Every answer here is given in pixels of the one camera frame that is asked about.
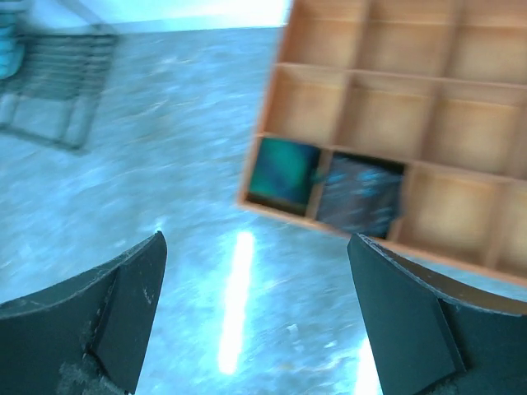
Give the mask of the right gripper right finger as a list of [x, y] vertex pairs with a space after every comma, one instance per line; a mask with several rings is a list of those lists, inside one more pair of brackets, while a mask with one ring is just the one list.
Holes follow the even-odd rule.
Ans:
[[526, 304], [414, 263], [363, 235], [347, 245], [385, 394], [524, 394]]

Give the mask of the green tie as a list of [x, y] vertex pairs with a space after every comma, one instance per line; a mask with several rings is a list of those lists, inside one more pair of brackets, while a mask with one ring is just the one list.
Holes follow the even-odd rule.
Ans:
[[320, 149], [265, 137], [248, 187], [248, 200], [304, 216], [315, 183]]

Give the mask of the brown floral tie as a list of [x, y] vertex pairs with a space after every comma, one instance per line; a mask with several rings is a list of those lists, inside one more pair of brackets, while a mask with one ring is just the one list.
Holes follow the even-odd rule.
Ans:
[[316, 219], [344, 233], [386, 238], [401, 214], [403, 171], [399, 162], [334, 155]]

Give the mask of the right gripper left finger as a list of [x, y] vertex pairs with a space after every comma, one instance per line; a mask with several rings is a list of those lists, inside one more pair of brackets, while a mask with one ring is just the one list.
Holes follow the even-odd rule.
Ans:
[[1, 305], [3, 394], [134, 394], [166, 269], [161, 232]]

